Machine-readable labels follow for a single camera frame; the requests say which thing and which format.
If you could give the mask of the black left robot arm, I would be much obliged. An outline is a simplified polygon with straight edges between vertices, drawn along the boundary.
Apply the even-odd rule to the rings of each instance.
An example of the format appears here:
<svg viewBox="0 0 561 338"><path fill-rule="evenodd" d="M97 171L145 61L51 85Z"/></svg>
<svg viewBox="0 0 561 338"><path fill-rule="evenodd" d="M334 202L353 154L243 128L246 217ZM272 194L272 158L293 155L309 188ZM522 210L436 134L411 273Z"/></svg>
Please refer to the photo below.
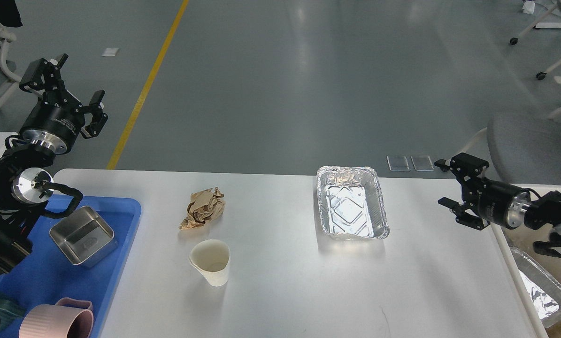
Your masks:
<svg viewBox="0 0 561 338"><path fill-rule="evenodd" d="M68 154L79 136L97 137L108 120L104 90L87 105L66 90L61 68L67 59L61 54L32 62L19 84L25 92L42 94L19 132L5 139L0 158L0 275L31 254L28 237L40 217L60 219L76 210L83 194L55 183L46 167Z"/></svg>

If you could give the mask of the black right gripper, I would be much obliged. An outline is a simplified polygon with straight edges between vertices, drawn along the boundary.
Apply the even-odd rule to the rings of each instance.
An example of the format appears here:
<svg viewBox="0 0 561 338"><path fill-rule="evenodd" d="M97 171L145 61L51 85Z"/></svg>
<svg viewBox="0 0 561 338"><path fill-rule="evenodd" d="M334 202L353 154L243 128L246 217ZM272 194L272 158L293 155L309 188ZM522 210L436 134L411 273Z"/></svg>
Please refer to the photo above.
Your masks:
<svg viewBox="0 0 561 338"><path fill-rule="evenodd" d="M458 224L475 230L483 230L489 222L508 229L516 229L525 223L530 209L530 190L512 184L484 179L489 162L467 153L460 153L449 160L439 159L433 165L443 172L451 172L461 185L465 198L478 195L478 216L467 213L469 205L459 204L442 197L438 204L455 215Z"/></svg>

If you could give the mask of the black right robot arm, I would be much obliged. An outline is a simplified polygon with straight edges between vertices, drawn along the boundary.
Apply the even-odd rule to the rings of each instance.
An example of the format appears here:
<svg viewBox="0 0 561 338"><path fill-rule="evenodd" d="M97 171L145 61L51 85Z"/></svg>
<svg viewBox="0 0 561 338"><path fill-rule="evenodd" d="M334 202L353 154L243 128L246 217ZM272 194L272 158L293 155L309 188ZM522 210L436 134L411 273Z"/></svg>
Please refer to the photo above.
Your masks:
<svg viewBox="0 0 561 338"><path fill-rule="evenodd" d="M467 153L450 160L437 160L435 166L454 174L462 188L462 202L443 197L439 205L448 208L457 223L475 230L490 224L514 230L524 225L538 230L552 225L547 241L533 243L534 252L561 259L561 192L538 194L531 188L488 179L489 162Z"/></svg>

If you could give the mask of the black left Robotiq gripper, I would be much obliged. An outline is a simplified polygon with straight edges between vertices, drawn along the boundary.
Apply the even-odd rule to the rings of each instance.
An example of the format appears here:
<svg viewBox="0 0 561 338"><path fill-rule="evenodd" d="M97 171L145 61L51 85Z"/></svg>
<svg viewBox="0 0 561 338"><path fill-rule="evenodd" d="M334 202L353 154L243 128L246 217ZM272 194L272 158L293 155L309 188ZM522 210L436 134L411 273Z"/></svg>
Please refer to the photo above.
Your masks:
<svg viewBox="0 0 561 338"><path fill-rule="evenodd" d="M94 92L88 105L74 108L74 97L61 78L61 67L67 59L68 54L61 54L50 61L44 58L33 61L19 83L25 92L44 91L19 135L24 141L48 148L57 155L70 152L80 133L84 139L98 137L108 121L102 104L104 90ZM85 114L92 116L87 125Z"/></svg>

